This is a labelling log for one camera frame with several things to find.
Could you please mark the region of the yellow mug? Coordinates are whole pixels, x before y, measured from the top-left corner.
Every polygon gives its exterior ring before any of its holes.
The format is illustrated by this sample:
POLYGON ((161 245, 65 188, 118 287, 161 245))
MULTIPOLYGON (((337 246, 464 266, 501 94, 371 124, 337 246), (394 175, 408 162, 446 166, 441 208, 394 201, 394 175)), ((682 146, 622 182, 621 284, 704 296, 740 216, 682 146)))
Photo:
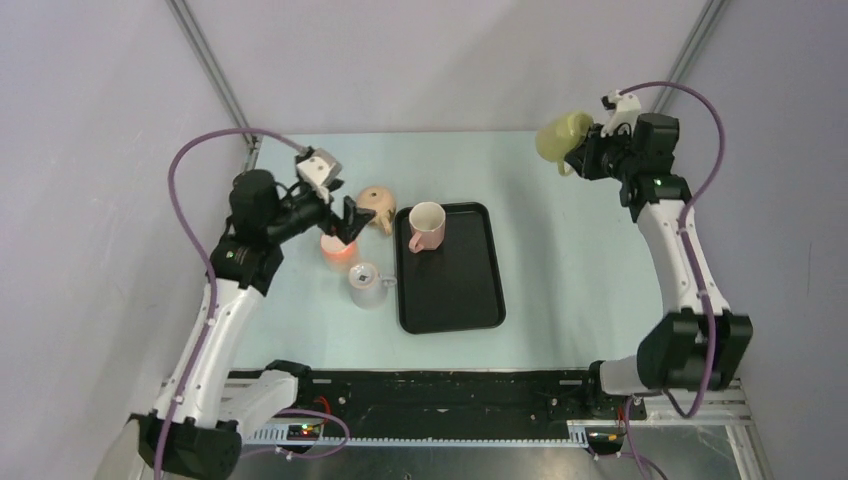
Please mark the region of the yellow mug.
POLYGON ((574 169, 566 163, 565 156, 583 142, 593 123, 593 117, 581 110, 553 120, 536 132, 537 154, 543 160, 554 163, 560 176, 571 175, 574 169))

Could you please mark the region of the pink mug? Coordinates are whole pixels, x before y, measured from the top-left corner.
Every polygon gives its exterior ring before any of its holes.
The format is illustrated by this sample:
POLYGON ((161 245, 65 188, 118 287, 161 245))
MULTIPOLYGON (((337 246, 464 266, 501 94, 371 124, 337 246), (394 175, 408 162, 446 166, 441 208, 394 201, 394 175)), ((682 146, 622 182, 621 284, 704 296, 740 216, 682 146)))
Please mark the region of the pink mug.
POLYGON ((445 237, 446 212, 436 202, 421 202, 416 204, 408 216, 411 239, 408 242, 410 252, 417 254, 423 251, 438 249, 445 237))

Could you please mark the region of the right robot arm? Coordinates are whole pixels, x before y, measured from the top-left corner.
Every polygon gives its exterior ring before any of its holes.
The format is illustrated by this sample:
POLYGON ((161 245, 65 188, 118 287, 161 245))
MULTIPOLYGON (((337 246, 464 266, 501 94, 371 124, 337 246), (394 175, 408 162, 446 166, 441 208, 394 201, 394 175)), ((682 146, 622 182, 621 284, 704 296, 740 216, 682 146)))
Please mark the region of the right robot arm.
POLYGON ((566 118, 563 161, 586 180, 620 182, 620 202, 645 239, 660 286, 664 316, 635 355, 602 361, 598 380, 580 394, 583 409, 604 418, 621 395, 670 389, 720 391, 734 379, 753 336, 718 289, 700 247, 687 181, 672 173, 677 119, 655 113, 606 136, 582 112, 566 118))

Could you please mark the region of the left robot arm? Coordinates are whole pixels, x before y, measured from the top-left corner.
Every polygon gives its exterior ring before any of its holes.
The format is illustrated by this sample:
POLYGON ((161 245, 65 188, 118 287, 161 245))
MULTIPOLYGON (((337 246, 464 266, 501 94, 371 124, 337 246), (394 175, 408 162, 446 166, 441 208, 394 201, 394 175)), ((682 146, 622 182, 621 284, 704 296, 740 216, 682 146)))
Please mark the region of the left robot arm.
POLYGON ((350 244, 374 217, 351 197, 341 215, 333 211, 342 184, 335 173, 299 173, 279 192, 267 170, 234 179, 224 233, 202 256, 207 282, 188 343, 150 412, 130 418, 152 478, 227 479, 246 438, 284 409, 299 417, 314 408, 315 388, 276 368, 230 399, 223 393, 246 326, 283 262, 282 244, 313 227, 350 244))

